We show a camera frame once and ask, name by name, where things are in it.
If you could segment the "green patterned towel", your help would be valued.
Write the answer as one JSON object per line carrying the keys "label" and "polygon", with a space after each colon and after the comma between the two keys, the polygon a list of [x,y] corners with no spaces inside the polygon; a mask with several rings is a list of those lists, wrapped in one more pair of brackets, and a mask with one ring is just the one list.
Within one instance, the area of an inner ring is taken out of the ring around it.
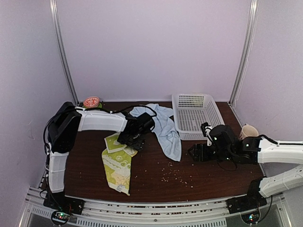
{"label": "green patterned towel", "polygon": [[119,135],[117,132],[105,138],[106,149],[102,152],[101,158],[108,186],[129,196],[131,162],[138,151],[119,143],[117,141]]}

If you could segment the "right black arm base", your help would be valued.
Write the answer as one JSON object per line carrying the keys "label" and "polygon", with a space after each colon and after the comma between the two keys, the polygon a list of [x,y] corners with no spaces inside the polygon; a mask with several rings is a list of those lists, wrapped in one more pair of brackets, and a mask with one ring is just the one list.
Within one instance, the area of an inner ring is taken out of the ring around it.
{"label": "right black arm base", "polygon": [[262,178],[251,181],[247,194],[240,197],[233,197],[226,200],[230,214],[257,209],[267,205],[267,200],[260,193],[260,182]]}

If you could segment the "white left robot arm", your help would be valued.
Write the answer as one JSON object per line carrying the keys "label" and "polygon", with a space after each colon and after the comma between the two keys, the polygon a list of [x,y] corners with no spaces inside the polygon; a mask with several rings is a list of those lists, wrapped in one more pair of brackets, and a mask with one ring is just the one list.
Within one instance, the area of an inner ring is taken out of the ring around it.
{"label": "white left robot arm", "polygon": [[49,201],[58,210],[68,206],[63,196],[65,166],[69,152],[73,149],[78,132],[114,131],[118,132],[117,141],[137,151],[142,149],[144,135],[155,126],[157,113],[143,112],[132,116],[127,108],[110,111],[104,108],[83,108],[65,102],[57,113],[47,122],[43,131],[45,153],[48,156],[48,188],[52,194]]}

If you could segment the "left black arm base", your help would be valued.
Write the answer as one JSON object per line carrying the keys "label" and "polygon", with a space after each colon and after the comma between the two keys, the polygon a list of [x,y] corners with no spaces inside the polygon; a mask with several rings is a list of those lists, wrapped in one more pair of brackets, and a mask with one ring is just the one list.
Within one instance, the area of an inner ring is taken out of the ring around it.
{"label": "left black arm base", "polygon": [[81,215],[84,208],[85,201],[82,199],[76,199],[65,195],[63,192],[51,192],[47,191],[43,205],[45,207],[52,208],[54,210],[63,211],[68,214]]}

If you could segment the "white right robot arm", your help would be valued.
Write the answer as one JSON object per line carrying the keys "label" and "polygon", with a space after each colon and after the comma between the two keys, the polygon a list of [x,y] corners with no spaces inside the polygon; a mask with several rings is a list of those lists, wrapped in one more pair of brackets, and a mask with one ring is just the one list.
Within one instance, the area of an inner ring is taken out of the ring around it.
{"label": "white right robot arm", "polygon": [[254,208],[261,198],[302,186],[303,144],[300,141],[273,140],[266,135],[236,137],[229,125],[201,125],[206,143],[194,144],[188,154],[196,162],[232,161],[237,164],[289,163],[297,166],[281,174],[264,177],[250,183],[243,197],[246,208]]}

